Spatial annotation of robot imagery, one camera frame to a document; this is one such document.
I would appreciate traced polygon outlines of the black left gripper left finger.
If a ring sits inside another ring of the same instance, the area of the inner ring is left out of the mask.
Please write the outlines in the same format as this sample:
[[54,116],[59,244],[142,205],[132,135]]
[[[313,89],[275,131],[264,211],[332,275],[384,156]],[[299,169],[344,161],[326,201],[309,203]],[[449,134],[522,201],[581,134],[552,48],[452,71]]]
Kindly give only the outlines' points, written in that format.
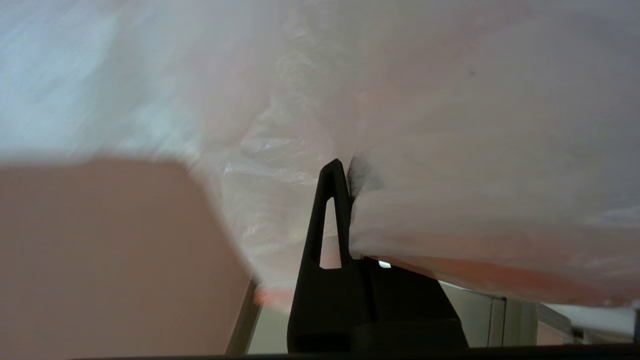
[[[327,269],[320,260],[330,199],[340,267]],[[352,348],[352,331],[371,318],[362,262],[349,251],[351,210],[345,169],[334,159],[318,176],[287,326],[289,353],[347,353]]]

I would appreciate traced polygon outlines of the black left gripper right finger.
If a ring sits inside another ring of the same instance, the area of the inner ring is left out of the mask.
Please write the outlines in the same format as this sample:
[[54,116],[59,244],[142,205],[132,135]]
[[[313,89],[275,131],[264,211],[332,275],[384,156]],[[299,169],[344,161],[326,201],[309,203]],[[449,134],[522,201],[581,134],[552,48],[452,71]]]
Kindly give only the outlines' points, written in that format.
[[383,268],[363,259],[369,320],[362,325],[362,349],[427,352],[468,349],[462,322],[438,280],[407,269]]

